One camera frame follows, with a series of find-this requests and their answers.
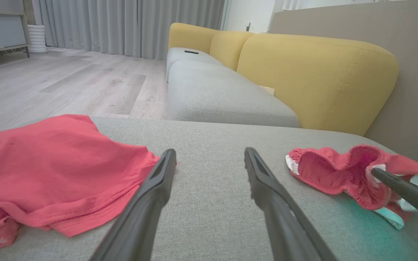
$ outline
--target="clothing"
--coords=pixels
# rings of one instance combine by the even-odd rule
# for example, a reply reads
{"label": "clothing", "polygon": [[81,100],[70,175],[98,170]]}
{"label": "clothing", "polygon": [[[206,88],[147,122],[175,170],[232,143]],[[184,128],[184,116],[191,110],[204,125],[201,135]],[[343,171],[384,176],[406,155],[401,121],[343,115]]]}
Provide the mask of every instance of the clothing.
{"label": "clothing", "polygon": [[297,179],[327,194],[345,192],[362,208],[374,210],[397,229],[416,211],[371,173],[378,167],[418,185],[418,162],[414,160],[365,144],[344,154],[332,148],[296,148],[285,159]]}
{"label": "clothing", "polygon": [[0,132],[0,248],[20,224],[68,237],[116,217],[158,157],[114,142],[88,116],[63,115]]}

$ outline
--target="floor plank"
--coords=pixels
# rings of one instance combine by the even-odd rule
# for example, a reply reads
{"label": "floor plank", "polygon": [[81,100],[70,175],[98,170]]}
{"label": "floor plank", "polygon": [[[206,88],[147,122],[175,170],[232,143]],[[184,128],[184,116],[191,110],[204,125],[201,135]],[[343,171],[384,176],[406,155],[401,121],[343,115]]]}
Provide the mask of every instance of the floor plank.
{"label": "floor plank", "polygon": [[0,131],[61,114],[165,118],[165,61],[48,50],[0,58]]}

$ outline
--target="gray sofa seat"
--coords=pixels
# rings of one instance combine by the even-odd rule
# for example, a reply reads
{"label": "gray sofa seat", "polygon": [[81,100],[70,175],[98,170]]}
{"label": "gray sofa seat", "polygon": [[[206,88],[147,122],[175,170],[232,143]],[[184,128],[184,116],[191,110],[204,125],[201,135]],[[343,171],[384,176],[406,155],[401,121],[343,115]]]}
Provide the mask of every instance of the gray sofa seat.
{"label": "gray sofa seat", "polygon": [[[332,147],[340,153],[362,143],[338,132],[272,126],[92,118],[114,141],[145,145],[156,155],[176,150],[178,165],[161,213],[154,261],[272,260],[263,212],[250,198],[244,149],[254,147],[310,219],[338,260],[418,260],[418,216],[398,231],[346,195],[325,195],[288,172],[295,147]],[[0,261],[86,261],[112,222],[67,238],[56,231],[22,228]]]}
{"label": "gray sofa seat", "polygon": [[299,127],[279,99],[235,71],[199,61],[177,61],[169,73],[168,119]]}
{"label": "gray sofa seat", "polygon": [[[198,54],[185,53],[185,50],[195,51]],[[173,47],[169,49],[169,51],[167,52],[167,80],[169,80],[169,70],[176,61],[200,61],[215,65],[222,65],[222,63],[219,62],[216,58],[210,56],[209,54],[203,51],[189,48]]]}

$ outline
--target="white planter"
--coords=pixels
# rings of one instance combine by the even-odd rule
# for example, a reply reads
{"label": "white planter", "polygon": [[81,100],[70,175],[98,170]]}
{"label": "white planter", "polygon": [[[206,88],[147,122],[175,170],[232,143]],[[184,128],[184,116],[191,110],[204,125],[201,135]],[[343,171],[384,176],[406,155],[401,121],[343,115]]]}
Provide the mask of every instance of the white planter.
{"label": "white planter", "polygon": [[29,53],[47,53],[44,25],[28,25],[28,33],[32,44],[28,46]]}

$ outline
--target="sheer white curtain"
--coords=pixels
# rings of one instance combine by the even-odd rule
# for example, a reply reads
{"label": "sheer white curtain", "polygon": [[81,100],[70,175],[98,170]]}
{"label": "sheer white curtain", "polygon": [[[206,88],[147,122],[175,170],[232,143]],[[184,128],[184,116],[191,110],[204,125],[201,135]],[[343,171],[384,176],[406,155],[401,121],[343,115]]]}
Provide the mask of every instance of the sheer white curtain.
{"label": "sheer white curtain", "polygon": [[224,0],[40,0],[46,44],[165,59],[169,28],[219,29]]}

